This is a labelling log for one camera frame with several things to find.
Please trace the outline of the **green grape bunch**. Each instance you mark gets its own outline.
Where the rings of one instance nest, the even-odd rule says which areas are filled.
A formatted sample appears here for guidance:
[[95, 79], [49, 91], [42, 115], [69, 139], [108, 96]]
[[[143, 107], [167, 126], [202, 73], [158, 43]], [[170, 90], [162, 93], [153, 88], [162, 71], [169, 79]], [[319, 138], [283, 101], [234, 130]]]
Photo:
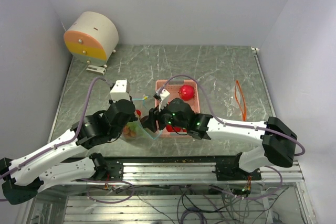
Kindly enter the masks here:
[[141, 127], [139, 126], [138, 122], [132, 122], [130, 123], [130, 131], [134, 134], [137, 134]]

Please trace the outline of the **clear blue-zipper zip bag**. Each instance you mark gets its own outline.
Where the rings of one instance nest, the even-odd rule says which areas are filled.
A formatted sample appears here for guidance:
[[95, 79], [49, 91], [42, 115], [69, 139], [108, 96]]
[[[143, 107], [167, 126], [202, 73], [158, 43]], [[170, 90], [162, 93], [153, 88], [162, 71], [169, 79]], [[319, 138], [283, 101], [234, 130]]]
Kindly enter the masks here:
[[149, 95], [136, 93], [132, 95], [132, 101], [137, 120], [126, 125], [121, 138], [125, 141], [157, 140], [162, 131], [152, 132], [145, 128], [141, 122], [144, 117], [148, 116], [149, 109], [155, 105], [155, 99]]

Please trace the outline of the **red strawberry bunch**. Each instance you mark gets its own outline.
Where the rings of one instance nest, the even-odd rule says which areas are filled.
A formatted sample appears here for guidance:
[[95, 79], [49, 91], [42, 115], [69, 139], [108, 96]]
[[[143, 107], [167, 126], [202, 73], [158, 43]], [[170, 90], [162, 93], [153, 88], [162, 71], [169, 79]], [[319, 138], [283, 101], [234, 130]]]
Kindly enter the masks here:
[[[138, 122], [139, 126], [141, 127], [141, 123], [140, 123], [140, 118], [141, 118], [141, 111], [136, 109], [135, 110], [135, 115], [136, 115], [136, 118], [137, 120], [134, 121], [134, 122]], [[127, 140], [135, 140], [136, 138], [140, 137], [140, 133], [141, 133], [141, 129], [139, 130], [139, 132], [137, 134], [134, 134], [130, 131], [130, 123], [132, 122], [129, 122], [123, 129], [123, 136], [125, 139]]]

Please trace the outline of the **clear red-zipper zip bag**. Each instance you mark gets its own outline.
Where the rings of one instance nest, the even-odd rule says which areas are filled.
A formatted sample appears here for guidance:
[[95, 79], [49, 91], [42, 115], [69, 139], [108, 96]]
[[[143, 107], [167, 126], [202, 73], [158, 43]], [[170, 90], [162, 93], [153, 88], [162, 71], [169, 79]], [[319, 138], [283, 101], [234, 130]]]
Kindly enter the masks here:
[[213, 88], [217, 102], [227, 112], [228, 117], [239, 114], [242, 121], [247, 121], [247, 106], [238, 80], [228, 86], [220, 81], [214, 81]]

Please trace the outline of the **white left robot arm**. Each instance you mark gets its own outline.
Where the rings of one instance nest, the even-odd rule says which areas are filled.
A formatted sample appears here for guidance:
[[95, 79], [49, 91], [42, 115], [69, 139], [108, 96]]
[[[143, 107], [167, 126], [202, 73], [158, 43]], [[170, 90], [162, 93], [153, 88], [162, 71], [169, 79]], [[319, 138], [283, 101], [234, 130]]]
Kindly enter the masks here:
[[111, 172], [99, 153], [77, 162], [65, 160], [121, 136], [123, 128], [136, 120], [130, 98], [110, 101], [107, 110], [84, 116], [63, 135], [31, 154], [18, 159], [1, 159], [2, 191], [11, 205], [22, 204], [38, 193], [77, 179], [102, 180]]

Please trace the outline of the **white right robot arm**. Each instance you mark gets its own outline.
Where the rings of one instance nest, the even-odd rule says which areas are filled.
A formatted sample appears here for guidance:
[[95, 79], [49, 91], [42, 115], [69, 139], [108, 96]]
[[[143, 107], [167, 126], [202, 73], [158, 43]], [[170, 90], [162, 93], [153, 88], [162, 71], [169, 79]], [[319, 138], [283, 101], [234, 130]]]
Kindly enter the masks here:
[[274, 116], [259, 122], [224, 120], [211, 114], [196, 113], [189, 104], [175, 98], [163, 108], [150, 109], [141, 124], [152, 132], [166, 126], [177, 127], [197, 140], [231, 139], [252, 143], [254, 149], [237, 154], [231, 167], [232, 175], [239, 180], [262, 166], [289, 168], [295, 157], [296, 134]]

